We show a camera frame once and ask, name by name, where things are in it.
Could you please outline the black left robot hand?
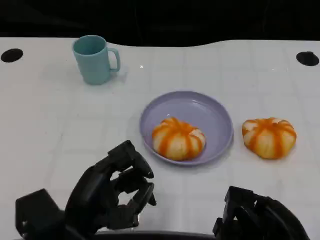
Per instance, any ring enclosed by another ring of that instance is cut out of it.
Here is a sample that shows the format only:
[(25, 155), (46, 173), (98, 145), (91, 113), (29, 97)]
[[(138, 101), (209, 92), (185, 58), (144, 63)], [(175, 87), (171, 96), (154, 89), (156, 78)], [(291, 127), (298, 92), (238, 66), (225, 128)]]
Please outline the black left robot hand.
[(66, 225), (84, 238), (98, 230), (122, 230), (139, 225), (138, 216), (156, 206), (154, 173), (145, 158), (126, 140), (90, 166), (81, 176), (65, 207)]

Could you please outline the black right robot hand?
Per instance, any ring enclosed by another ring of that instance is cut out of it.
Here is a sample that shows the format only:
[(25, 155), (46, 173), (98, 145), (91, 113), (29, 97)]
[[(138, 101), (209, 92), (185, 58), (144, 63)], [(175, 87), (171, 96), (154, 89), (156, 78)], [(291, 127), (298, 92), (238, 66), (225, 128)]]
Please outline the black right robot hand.
[(299, 219), (281, 202), (230, 186), (223, 216), (212, 232), (217, 240), (308, 240)]

